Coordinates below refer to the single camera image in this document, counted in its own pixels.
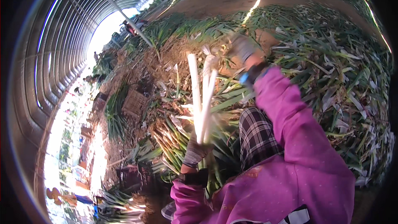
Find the pink sleeve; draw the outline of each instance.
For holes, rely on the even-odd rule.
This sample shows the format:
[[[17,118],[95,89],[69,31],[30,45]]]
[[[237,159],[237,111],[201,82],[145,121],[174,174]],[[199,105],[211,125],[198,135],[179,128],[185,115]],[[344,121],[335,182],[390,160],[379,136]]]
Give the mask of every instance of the pink sleeve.
[[[211,214],[205,204],[205,190],[196,185],[174,181],[170,196],[176,201],[172,224],[199,223]]]
[[[276,141],[285,149],[286,162],[353,176],[312,117],[312,109],[301,101],[297,85],[291,84],[278,67],[258,79],[254,90],[257,106],[272,121]]]

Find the dirt ground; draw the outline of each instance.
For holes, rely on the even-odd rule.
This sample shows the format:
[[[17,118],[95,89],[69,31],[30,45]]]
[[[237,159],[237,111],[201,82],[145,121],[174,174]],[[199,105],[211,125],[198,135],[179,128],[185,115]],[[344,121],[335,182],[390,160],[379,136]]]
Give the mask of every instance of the dirt ground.
[[[248,11],[254,6],[256,1],[257,0],[182,0],[163,13],[161,17],[169,16],[173,12],[183,12],[188,17],[197,19],[227,15],[237,11]],[[322,3],[332,9],[343,12],[358,27],[369,35],[376,37],[381,45],[385,45],[378,30],[366,22],[353,6],[341,0],[261,0],[259,7],[272,4],[280,4],[283,6],[303,5],[309,1]],[[165,9],[158,10],[148,17],[148,20],[155,20],[164,10]]]

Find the checkered fabric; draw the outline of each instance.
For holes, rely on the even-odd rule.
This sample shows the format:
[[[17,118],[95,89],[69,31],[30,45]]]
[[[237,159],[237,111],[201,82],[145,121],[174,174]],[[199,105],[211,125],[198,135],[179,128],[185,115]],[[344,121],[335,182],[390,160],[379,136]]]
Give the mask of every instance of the checkered fabric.
[[[246,108],[241,113],[239,132],[242,171],[275,154],[282,155],[284,152],[275,140],[271,121],[256,107]]]
[[[172,201],[162,208],[162,215],[168,220],[174,220],[174,212],[177,210],[176,202]]]

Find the purple jacket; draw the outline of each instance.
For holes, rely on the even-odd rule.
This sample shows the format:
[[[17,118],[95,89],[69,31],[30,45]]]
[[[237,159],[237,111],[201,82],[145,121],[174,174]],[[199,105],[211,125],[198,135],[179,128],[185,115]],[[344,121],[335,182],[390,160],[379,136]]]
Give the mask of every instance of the purple jacket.
[[[285,156],[272,156],[225,184],[213,195],[213,210],[205,204],[203,189],[175,181],[172,223],[278,224],[303,204],[317,224],[350,223],[355,177],[301,101],[298,87],[273,67],[254,90],[256,104],[272,121]]]

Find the gray glove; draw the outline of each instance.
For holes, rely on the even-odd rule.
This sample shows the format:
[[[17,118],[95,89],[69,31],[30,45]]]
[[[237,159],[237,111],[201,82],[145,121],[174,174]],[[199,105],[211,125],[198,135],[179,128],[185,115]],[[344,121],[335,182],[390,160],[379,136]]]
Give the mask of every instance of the gray glove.
[[[191,132],[187,152],[182,163],[188,167],[196,168],[197,164],[213,150],[213,147],[213,144],[198,144],[195,131]]]
[[[229,53],[240,58],[243,63],[256,52],[253,42],[247,36],[233,32],[228,35],[228,39],[231,42]]]

